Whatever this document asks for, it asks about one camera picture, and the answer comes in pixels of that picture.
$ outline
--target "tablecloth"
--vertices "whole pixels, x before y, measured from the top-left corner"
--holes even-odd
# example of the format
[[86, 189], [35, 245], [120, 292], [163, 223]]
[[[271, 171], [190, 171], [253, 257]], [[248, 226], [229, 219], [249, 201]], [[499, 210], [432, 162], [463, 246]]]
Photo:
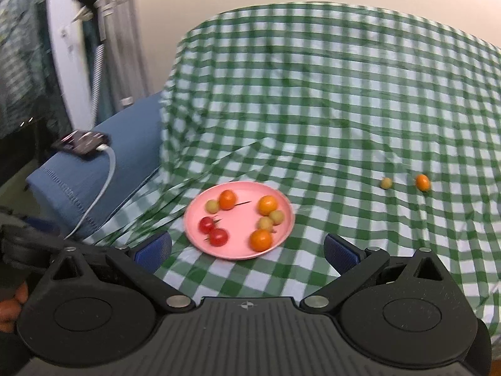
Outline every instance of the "tablecloth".
[[[216, 15], [178, 46], [159, 174], [86, 242], [134, 245], [168, 228], [173, 255], [157, 275], [195, 301], [302, 299], [337, 276], [323, 256], [328, 232], [392, 255], [429, 247], [495, 340], [500, 64], [491, 44], [385, 9], [289, 3]], [[420, 173], [429, 193], [414, 185]], [[289, 198], [296, 224], [281, 247], [228, 262], [190, 245], [185, 207], [232, 180]]]

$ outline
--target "ribbed black surface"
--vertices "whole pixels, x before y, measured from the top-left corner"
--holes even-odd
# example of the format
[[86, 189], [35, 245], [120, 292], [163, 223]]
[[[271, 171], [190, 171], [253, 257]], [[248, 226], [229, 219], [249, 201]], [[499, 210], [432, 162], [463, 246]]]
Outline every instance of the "ribbed black surface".
[[195, 311], [165, 318], [144, 347], [115, 363], [92, 369], [63, 369], [35, 359], [19, 374], [470, 375], [457, 363], [419, 371], [389, 368], [371, 361], [341, 339], [327, 316], [299, 311], [289, 298], [206, 298]]

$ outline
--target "blue gripper pad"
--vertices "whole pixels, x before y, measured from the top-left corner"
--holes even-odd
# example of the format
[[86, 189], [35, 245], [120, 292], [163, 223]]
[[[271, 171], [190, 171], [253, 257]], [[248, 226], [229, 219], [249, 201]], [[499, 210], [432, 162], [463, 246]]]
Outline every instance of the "blue gripper pad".
[[142, 268], [154, 273], [172, 252], [169, 233], [155, 234], [129, 251], [129, 256]]
[[353, 246], [342, 237], [331, 234], [325, 236], [324, 255], [325, 259], [339, 274], [346, 273], [365, 258], [363, 250]]

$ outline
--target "wooden floor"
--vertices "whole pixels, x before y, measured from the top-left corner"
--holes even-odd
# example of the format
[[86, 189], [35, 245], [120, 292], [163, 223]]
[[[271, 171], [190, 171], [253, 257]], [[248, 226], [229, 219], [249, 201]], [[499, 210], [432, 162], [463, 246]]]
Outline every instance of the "wooden floor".
[[501, 360], [496, 360], [495, 362], [493, 362], [493, 365], [490, 368], [489, 376], [501, 376]]

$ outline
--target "triangular hole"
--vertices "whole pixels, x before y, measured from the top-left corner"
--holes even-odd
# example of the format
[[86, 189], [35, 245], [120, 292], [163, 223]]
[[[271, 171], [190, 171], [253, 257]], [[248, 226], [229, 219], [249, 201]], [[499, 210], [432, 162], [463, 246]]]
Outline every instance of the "triangular hole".
[[81, 274], [78, 271], [77, 265], [75, 264], [73, 259], [71, 257], [66, 257], [52, 279], [65, 280], [67, 278], [76, 278], [80, 276]]
[[421, 261], [421, 264], [419, 265], [419, 268], [414, 276], [417, 278], [426, 278], [427, 280], [442, 281], [440, 272], [433, 263], [433, 260], [429, 257]]

